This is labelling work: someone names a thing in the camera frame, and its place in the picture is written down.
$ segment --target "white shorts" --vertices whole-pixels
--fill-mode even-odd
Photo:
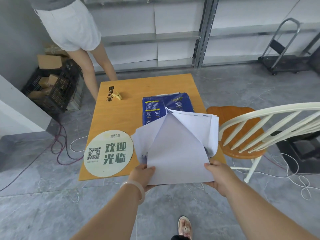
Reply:
[[[101,42],[94,18],[80,0],[57,10],[36,12],[52,41],[65,51],[91,51]]]

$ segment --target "stack of paper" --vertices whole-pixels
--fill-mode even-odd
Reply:
[[[219,118],[166,108],[166,115],[131,136],[138,160],[155,166],[150,185],[213,181],[205,169],[218,149]]]

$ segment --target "flip-flop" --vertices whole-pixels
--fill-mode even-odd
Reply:
[[[178,220],[178,233],[179,233],[181,220],[187,221],[191,226],[190,220],[186,216],[180,217],[179,220]],[[188,227],[185,226],[184,229],[182,230],[182,232],[183,232],[183,236],[185,236],[185,237],[189,238],[190,240],[192,240],[191,235],[190,235],[190,229]]]

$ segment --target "wooden table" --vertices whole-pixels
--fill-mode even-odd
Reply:
[[[117,91],[123,100],[110,99],[110,92]],[[191,74],[158,76],[118,81],[102,82],[99,89],[97,103],[91,122],[87,145],[98,134],[108,130],[120,130],[128,135],[133,135],[135,130],[142,126],[142,98],[158,94],[186,92],[192,102],[194,112],[206,114],[198,89]],[[211,160],[226,163],[220,146]],[[133,152],[128,165],[112,177],[129,175],[134,167],[139,164],[136,153]],[[79,181],[99,179],[90,174],[82,163]]]

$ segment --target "chair leg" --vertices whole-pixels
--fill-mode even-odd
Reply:
[[[257,157],[256,159],[254,159],[253,164],[252,164],[252,167],[250,168],[247,176],[246,176],[245,179],[244,179],[244,181],[245,181],[246,183],[249,183],[249,180],[250,180],[252,174],[254,173],[254,170],[256,169],[256,167],[257,167],[257,165],[258,165],[261,157],[262,157],[262,156]]]

